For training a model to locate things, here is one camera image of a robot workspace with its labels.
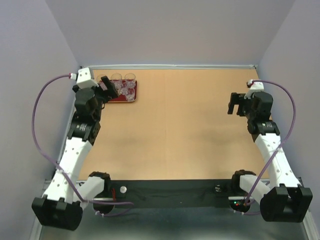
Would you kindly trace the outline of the cluster back clear glass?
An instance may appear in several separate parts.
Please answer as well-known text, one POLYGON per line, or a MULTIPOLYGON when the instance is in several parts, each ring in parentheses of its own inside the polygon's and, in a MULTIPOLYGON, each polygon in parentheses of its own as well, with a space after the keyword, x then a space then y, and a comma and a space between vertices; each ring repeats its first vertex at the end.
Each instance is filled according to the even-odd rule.
POLYGON ((133 102, 135 99, 135 94, 136 94, 136 92, 133 88, 128 88, 127 93, 125 95, 126 100, 128 102, 133 102))

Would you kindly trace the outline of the cluster clear glass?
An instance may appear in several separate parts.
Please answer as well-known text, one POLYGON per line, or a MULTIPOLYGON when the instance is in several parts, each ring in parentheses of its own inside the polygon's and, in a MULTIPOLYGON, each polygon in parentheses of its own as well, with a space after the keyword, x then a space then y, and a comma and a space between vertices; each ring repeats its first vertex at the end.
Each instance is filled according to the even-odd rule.
POLYGON ((128 95, 128 92, 129 92, 129 89, 125 86, 125 87, 121 87, 119 90, 118 90, 118 93, 120 95, 123 95, 123 96, 127 96, 128 95))
POLYGON ((128 88, 127 93, 125 95, 126 100, 128 102, 133 102, 135 99, 135 94, 136 94, 136 92, 133 88, 128 88))

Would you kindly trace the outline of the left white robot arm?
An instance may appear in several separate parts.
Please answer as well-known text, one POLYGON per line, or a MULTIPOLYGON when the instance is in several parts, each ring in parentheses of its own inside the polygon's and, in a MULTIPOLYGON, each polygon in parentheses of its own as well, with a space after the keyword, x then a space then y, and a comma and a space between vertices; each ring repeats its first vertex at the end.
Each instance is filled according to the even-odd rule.
POLYGON ((78 228, 84 209, 97 195, 115 195, 108 173, 92 172, 79 188, 76 182, 100 131, 102 110, 106 103, 118 97, 115 85, 107 76, 88 86, 81 86, 77 81, 72 89, 75 111, 61 160, 51 160, 56 167, 53 179, 44 194, 34 198, 31 205, 41 225, 70 231, 78 228))

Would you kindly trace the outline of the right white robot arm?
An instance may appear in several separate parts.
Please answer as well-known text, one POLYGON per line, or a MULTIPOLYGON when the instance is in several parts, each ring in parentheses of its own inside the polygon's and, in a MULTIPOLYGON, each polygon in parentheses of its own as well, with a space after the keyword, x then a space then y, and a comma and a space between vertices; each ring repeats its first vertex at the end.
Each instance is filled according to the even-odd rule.
POLYGON ((230 189, 235 195, 247 194, 244 205, 253 198, 262 218, 267 222, 301 223, 313 199, 310 188, 304 187, 293 173, 284 153, 277 124, 271 119, 273 97, 264 91, 249 95, 233 92, 227 113, 238 106, 237 115, 247 119, 247 130, 259 149, 268 172, 269 185, 252 171, 238 170, 231 178, 230 189))

